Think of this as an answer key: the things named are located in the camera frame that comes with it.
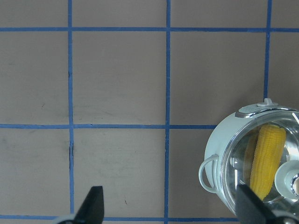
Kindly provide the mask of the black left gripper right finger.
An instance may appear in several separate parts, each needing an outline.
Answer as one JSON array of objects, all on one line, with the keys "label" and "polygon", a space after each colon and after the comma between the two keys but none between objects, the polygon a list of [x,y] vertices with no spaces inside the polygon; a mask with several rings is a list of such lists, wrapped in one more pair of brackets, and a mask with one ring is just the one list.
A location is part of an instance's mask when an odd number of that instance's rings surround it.
[{"label": "black left gripper right finger", "polygon": [[276,216],[246,184],[236,188],[235,213],[241,224],[274,224]]}]

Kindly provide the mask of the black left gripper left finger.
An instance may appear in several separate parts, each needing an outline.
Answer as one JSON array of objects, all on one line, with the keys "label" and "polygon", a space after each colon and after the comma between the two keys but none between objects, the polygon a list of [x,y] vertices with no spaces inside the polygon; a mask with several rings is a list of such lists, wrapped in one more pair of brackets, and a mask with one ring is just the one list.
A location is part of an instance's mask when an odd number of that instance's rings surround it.
[{"label": "black left gripper left finger", "polygon": [[74,217],[75,224],[101,224],[104,219],[102,186],[93,186]]}]

